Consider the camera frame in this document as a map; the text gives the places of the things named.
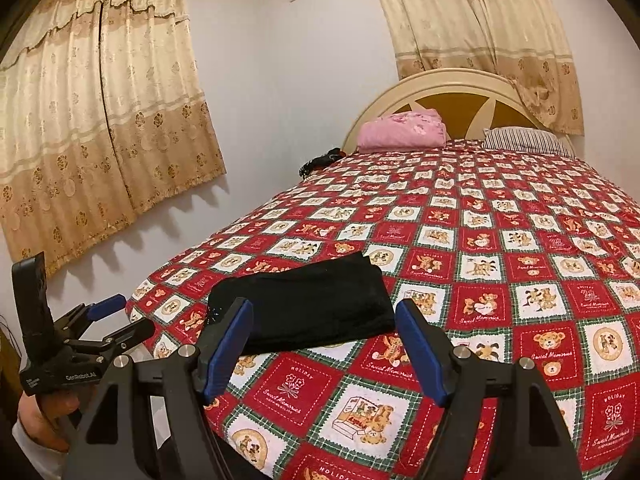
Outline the left forearm white sleeve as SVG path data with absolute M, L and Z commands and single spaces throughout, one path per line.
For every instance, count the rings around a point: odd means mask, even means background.
M 44 480 L 61 480 L 66 462 L 66 453 L 45 448 L 32 440 L 18 420 L 13 428 L 12 434 L 17 445 L 25 454 L 29 463 L 40 474 Z

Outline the person's left hand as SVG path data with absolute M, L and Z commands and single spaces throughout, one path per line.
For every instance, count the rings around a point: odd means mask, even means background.
M 56 421 L 79 408 L 79 399 L 71 391 L 59 391 L 45 396 L 23 393 L 18 402 L 18 419 L 26 434 L 37 444 L 66 453 L 70 448 Z

